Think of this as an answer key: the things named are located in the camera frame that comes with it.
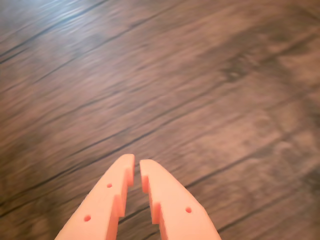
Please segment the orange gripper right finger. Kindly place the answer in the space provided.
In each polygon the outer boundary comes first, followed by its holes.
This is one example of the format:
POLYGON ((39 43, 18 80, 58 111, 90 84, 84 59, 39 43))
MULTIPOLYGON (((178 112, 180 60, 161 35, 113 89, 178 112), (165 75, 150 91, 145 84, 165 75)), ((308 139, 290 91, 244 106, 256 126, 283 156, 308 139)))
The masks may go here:
POLYGON ((152 159, 139 162, 142 190, 149 196, 151 221, 162 240, 219 240, 205 208, 164 167, 152 159))

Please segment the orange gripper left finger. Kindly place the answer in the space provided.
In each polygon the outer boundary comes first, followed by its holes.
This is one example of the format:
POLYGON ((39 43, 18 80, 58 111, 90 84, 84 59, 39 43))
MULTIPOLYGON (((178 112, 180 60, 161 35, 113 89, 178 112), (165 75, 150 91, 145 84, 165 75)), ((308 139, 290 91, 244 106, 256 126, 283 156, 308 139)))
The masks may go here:
POLYGON ((128 187, 134 183, 135 157, 119 157, 95 184, 56 236, 57 240, 115 240, 125 215, 128 187))

